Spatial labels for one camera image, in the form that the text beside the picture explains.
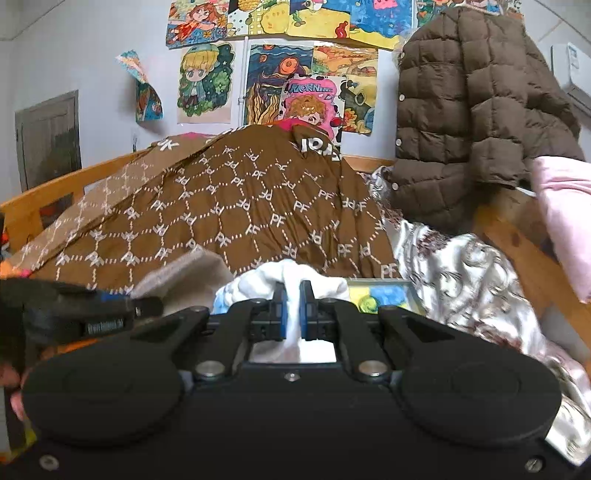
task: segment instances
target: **finger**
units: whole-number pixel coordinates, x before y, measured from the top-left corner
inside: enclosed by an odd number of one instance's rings
[[[21,376],[10,364],[0,364],[0,387],[15,388],[20,382]]]
[[[10,405],[12,405],[12,410],[17,415],[20,421],[25,421],[25,407],[22,406],[22,392],[13,393],[10,397]]]

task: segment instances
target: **ceiling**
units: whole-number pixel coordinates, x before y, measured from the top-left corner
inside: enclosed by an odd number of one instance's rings
[[[536,0],[569,23],[586,39],[591,40],[591,1]]]
[[[64,0],[0,0],[0,40],[12,40]]]

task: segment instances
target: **human hand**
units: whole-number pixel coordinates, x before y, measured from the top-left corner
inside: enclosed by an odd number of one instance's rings
[[[8,363],[0,364],[0,387],[5,388],[19,388],[24,385],[27,379],[28,371],[21,377],[18,372]],[[14,392],[10,398],[10,405],[12,410],[20,421],[25,419],[25,409],[22,406],[22,392],[18,390]]]

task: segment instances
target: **wooden door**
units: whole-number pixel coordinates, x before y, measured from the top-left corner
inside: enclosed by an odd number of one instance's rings
[[[78,92],[17,112],[17,155],[21,190],[37,187],[82,167],[78,136]],[[43,225],[72,204],[60,199],[41,210]]]

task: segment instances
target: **cartoon drawing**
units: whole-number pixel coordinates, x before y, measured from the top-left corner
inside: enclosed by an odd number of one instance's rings
[[[290,78],[281,93],[278,119],[297,118],[324,130],[340,145],[346,78],[322,75]]]
[[[317,42],[312,72],[348,78],[343,92],[343,131],[371,135],[378,91],[378,50]]]
[[[431,21],[448,7],[462,3],[463,0],[418,0],[417,18],[418,26],[422,27]]]
[[[179,123],[214,122],[211,118],[199,117],[227,104],[232,85],[233,60],[234,53],[229,43],[202,44],[188,50],[180,68],[177,102],[180,109]],[[227,121],[217,119],[215,122],[229,123],[230,118]]]
[[[400,41],[399,35],[413,26],[414,1],[356,0],[356,6],[351,10],[349,36],[392,50]]]
[[[502,13],[498,0],[466,0],[466,5],[497,15]]]
[[[170,8],[166,43],[181,48],[227,35],[228,0],[178,0]]]
[[[117,58],[119,64],[136,80],[135,86],[135,121],[160,120],[163,117],[162,102],[156,90],[148,83],[144,69],[135,50],[129,50]]]
[[[244,124],[265,125],[276,120],[281,89],[290,75],[312,68],[312,47],[253,45],[246,73]]]
[[[326,104],[314,95],[301,95],[291,102],[284,118],[297,118],[312,125],[321,125],[326,119]]]
[[[287,34],[309,38],[347,38],[354,0],[291,0]]]
[[[522,22],[524,21],[521,13],[521,0],[504,0],[501,4],[501,10],[509,17],[516,18]]]
[[[299,2],[299,3],[301,4],[302,7],[305,7],[312,12],[317,12],[318,10],[320,10],[322,8],[322,6],[326,3],[326,1],[327,0],[304,0],[303,2]],[[306,22],[303,21],[301,19],[301,17],[299,16],[298,9],[296,8],[296,5],[297,5],[297,2],[290,3],[290,10],[293,10],[293,12],[291,12],[291,17],[294,20],[294,25],[296,27],[300,27],[302,25],[305,25]]]
[[[229,2],[228,36],[285,33],[289,0],[229,0]]]

